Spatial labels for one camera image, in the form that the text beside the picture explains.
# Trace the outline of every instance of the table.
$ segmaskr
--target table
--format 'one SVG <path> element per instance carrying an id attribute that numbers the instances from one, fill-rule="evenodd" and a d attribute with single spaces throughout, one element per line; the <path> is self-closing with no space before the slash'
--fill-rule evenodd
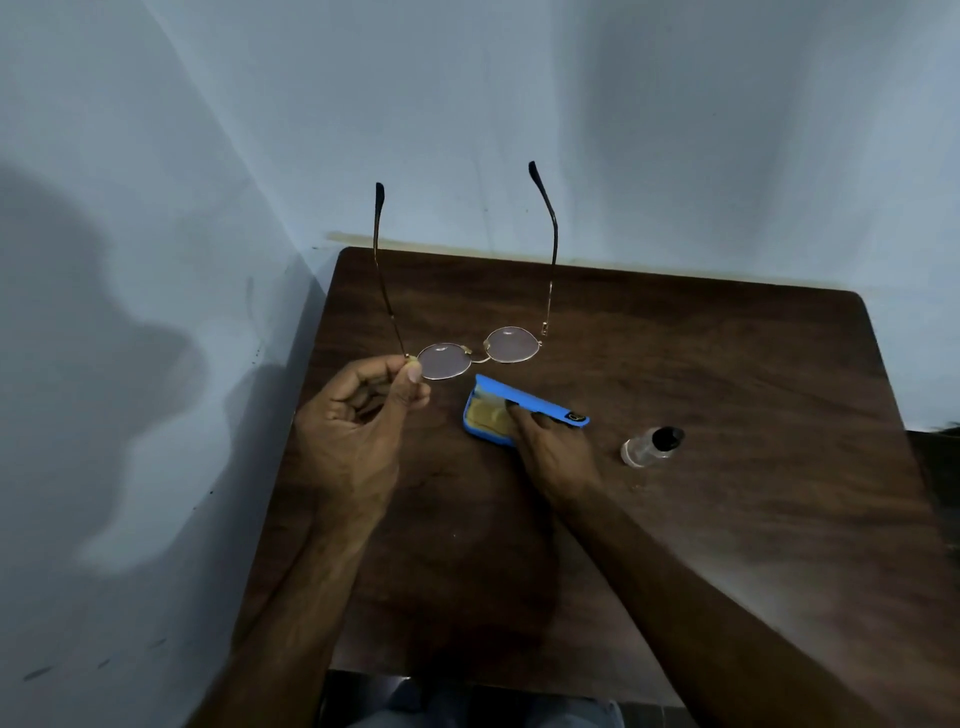
<path id="1" fill-rule="evenodd" d="M 549 267 L 384 251 L 411 351 L 538 332 Z M 483 373 L 585 412 L 610 493 L 726 594 L 904 724 L 960 724 L 960 600 L 863 302 L 854 293 L 558 266 L 530 361 L 434 383 L 348 606 L 333 667 L 435 670 L 535 692 L 679 704 L 595 566 L 509 449 L 468 436 Z M 344 250 L 301 401 L 397 344 L 372 252 Z M 632 471 L 620 444 L 687 437 Z M 288 445 L 241 623 L 310 523 Z"/>

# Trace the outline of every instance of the left hand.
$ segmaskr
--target left hand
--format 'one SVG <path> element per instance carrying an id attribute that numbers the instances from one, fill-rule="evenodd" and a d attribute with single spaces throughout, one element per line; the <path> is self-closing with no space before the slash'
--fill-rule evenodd
<path id="1" fill-rule="evenodd" d="M 401 354 L 350 362 L 300 409 L 300 452 L 328 495 L 386 507 L 407 412 L 430 401 L 422 372 Z"/>

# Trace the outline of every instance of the lens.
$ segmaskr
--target lens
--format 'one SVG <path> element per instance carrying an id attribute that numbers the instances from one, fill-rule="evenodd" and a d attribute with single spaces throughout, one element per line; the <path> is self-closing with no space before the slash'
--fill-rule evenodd
<path id="1" fill-rule="evenodd" d="M 450 379 L 470 368 L 470 357 L 457 344 L 432 344 L 417 354 L 424 379 Z"/>
<path id="2" fill-rule="evenodd" d="M 526 361 L 540 350 L 540 342 L 526 328 L 498 328 L 487 337 L 487 354 L 501 364 Z"/>

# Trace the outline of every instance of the small glass bottle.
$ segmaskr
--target small glass bottle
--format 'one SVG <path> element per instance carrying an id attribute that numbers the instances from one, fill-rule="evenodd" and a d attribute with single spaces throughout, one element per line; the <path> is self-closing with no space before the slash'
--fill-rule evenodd
<path id="1" fill-rule="evenodd" d="M 684 441 L 679 427 L 651 427 L 620 447 L 620 457 L 631 468 L 647 468 L 670 457 Z"/>

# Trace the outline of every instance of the right hand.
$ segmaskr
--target right hand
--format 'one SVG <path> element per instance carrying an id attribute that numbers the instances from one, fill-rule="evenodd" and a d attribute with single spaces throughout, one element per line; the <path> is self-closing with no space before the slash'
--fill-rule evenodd
<path id="1" fill-rule="evenodd" d="M 518 404 L 508 404 L 507 411 L 516 423 L 516 449 L 527 474 L 548 499 L 572 497 L 600 485 L 593 450 L 581 427 L 531 413 Z"/>

